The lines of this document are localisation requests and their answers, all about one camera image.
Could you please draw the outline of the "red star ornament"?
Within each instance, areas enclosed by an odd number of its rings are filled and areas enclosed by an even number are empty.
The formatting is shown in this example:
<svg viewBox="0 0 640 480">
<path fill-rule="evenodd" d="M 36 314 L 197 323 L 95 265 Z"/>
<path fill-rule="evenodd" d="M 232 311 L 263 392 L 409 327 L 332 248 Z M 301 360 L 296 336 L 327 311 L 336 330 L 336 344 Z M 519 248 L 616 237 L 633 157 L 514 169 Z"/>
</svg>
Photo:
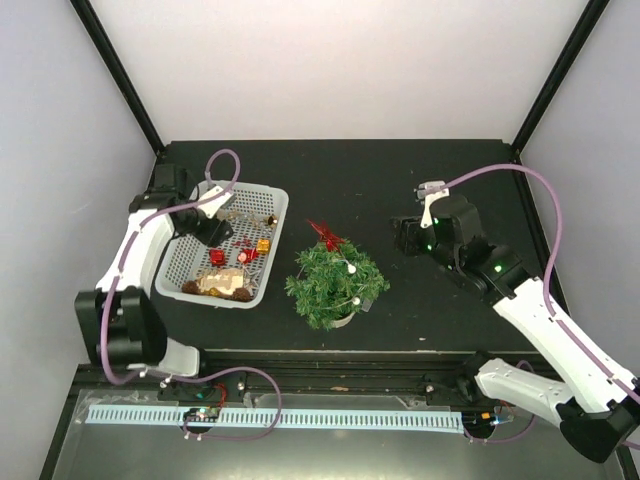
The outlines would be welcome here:
<svg viewBox="0 0 640 480">
<path fill-rule="evenodd" d="M 319 236 L 319 241 L 323 243 L 328 252 L 341 252 L 341 246 L 345 240 L 336 235 L 325 222 L 314 222 L 307 220 L 307 223 Z"/>
</svg>

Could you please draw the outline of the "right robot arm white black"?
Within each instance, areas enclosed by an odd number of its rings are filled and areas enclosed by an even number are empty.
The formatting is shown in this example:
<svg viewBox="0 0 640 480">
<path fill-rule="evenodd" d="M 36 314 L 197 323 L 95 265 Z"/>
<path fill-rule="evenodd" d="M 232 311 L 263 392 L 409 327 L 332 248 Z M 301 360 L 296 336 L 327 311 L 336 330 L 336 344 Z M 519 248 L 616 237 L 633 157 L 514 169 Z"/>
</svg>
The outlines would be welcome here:
<svg viewBox="0 0 640 480">
<path fill-rule="evenodd" d="M 420 216 L 390 220 L 394 245 L 427 254 L 461 289 L 515 327 L 559 378 L 551 380 L 488 353 L 454 379 L 457 396 L 505 401 L 553 424 L 583 457 L 605 462 L 639 427 L 639 379 L 572 320 L 544 282 L 506 245 L 490 243 L 477 208 L 462 195 L 426 195 Z"/>
</svg>

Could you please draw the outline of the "fairy light string white bulbs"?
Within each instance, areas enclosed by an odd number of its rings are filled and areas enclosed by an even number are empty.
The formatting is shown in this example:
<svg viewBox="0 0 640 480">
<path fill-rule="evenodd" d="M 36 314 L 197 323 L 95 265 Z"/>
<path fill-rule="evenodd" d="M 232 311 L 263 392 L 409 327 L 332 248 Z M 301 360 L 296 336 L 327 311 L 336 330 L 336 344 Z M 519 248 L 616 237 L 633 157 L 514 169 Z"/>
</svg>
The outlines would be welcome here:
<svg viewBox="0 0 640 480">
<path fill-rule="evenodd" d="M 290 277 L 286 292 L 301 314 L 311 317 L 360 309 L 363 298 L 375 301 L 389 288 L 377 265 L 364 254 L 345 258 L 337 252 L 312 249 L 297 260 L 300 273 Z"/>
</svg>

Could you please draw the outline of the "gold gift ornament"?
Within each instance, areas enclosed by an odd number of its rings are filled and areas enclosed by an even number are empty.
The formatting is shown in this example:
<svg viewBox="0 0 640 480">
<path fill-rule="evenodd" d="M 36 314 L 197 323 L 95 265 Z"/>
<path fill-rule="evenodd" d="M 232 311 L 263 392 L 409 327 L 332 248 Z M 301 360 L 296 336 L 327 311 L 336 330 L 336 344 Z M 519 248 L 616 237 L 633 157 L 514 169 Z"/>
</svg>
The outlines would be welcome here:
<svg viewBox="0 0 640 480">
<path fill-rule="evenodd" d="M 270 252 L 271 241 L 269 239 L 259 239 L 256 244 L 256 251 L 261 255 L 266 255 Z"/>
</svg>

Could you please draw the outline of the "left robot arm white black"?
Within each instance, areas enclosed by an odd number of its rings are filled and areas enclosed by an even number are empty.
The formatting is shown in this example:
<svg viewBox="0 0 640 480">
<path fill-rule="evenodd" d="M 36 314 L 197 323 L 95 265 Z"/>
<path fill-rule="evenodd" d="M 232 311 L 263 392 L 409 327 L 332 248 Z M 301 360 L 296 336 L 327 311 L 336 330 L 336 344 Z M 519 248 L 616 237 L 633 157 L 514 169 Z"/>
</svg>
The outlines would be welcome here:
<svg viewBox="0 0 640 480">
<path fill-rule="evenodd" d="M 151 302 L 152 283 L 176 237 L 192 235 L 216 246 L 230 236 L 217 213 L 231 202 L 233 186 L 208 180 L 190 192 L 186 182 L 182 167 L 154 170 L 151 185 L 129 204 L 126 233 L 112 264 L 93 289 L 77 294 L 74 309 L 90 361 L 112 384 L 148 374 L 180 377 L 181 389 L 202 399 L 213 391 L 215 376 L 200 365 L 198 348 L 169 337 Z"/>
</svg>

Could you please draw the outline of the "small green christmas tree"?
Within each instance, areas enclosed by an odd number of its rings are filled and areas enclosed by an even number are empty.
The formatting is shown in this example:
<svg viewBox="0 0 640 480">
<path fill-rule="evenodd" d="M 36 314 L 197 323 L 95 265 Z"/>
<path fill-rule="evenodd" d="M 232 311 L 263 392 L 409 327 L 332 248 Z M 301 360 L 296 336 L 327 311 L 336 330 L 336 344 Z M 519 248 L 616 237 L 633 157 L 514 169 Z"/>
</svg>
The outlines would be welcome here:
<svg viewBox="0 0 640 480">
<path fill-rule="evenodd" d="M 364 251 L 346 239 L 336 250 L 323 242 L 298 253 L 299 273 L 289 276 L 285 293 L 313 330 L 349 322 L 390 289 L 390 282 Z"/>
</svg>

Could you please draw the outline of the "red gift box ornament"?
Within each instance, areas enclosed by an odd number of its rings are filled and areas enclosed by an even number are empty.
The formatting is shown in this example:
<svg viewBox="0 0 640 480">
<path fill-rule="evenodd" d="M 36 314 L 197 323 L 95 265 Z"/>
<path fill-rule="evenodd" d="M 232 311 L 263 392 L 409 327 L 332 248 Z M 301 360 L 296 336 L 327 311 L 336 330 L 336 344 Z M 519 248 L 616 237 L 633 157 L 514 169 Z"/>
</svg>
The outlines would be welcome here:
<svg viewBox="0 0 640 480">
<path fill-rule="evenodd" d="M 212 266 L 220 267 L 226 264 L 226 255 L 222 249 L 213 248 L 209 250 L 209 261 Z"/>
</svg>

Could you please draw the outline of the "white plastic perforated basket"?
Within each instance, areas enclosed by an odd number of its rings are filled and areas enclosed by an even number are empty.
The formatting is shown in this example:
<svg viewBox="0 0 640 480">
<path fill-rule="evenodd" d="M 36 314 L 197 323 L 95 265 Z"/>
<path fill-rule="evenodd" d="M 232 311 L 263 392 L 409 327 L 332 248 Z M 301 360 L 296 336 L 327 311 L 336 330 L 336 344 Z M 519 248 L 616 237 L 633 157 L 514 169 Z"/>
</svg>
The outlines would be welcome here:
<svg viewBox="0 0 640 480">
<path fill-rule="evenodd" d="M 261 216 L 264 219 L 264 224 L 258 227 L 245 221 L 228 221 L 234 234 L 229 240 L 217 246 L 226 255 L 226 264 L 220 267 L 211 265 L 209 261 L 210 248 L 193 236 L 185 235 L 171 241 L 155 278 L 155 289 L 158 294 L 182 302 L 216 308 L 251 309 L 261 302 L 283 231 L 289 196 L 279 188 L 242 182 L 236 183 L 232 191 L 235 194 L 233 202 L 219 210 L 218 218 L 226 220 L 226 211 L 238 210 L 247 213 L 253 212 Z M 266 223 L 270 215 L 275 215 L 278 218 L 275 225 L 269 226 Z M 252 248 L 256 248 L 259 239 L 269 239 L 271 241 L 270 252 L 266 255 L 260 254 L 250 263 L 241 264 L 237 261 L 237 256 L 242 249 L 246 248 L 234 247 L 233 243 L 243 239 L 249 239 L 253 244 Z M 224 268 L 237 268 L 243 271 L 244 267 L 251 270 L 261 270 L 260 286 L 251 293 L 253 299 L 249 302 L 233 301 L 230 297 L 190 295 L 181 292 L 181 287 L 185 282 L 196 280 L 206 271 Z"/>
</svg>

